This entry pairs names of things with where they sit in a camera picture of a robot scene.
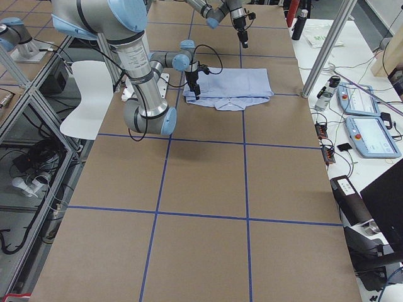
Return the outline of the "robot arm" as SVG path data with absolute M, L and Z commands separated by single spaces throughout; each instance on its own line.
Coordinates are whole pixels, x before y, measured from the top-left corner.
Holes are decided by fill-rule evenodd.
M 213 8 L 211 4 L 200 0 L 186 0 L 185 3 L 189 4 L 195 11 L 205 18 L 206 24 L 211 29 L 218 27 L 220 22 L 229 15 L 232 26 L 237 31 L 237 36 L 241 46 L 243 48 L 249 47 L 246 19 L 254 21 L 256 19 L 256 14 L 247 11 L 242 1 L 221 1 L 221 4 L 217 8 Z
M 161 96 L 157 82 L 164 68 L 185 72 L 190 90 L 200 94 L 195 44 L 181 42 L 178 53 L 148 55 L 142 41 L 147 26 L 143 1 L 52 1 L 54 27 L 66 35 L 95 40 L 103 34 L 115 47 L 135 97 L 125 103 L 124 120 L 137 133 L 170 135 L 177 113 Z

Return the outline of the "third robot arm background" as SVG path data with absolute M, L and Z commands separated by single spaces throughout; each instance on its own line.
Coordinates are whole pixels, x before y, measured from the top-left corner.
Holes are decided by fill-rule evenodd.
M 24 22 L 17 17 L 1 20 L 1 46 L 11 53 L 11 58 L 18 63 L 39 63 L 47 48 L 41 51 L 43 44 L 33 39 Z

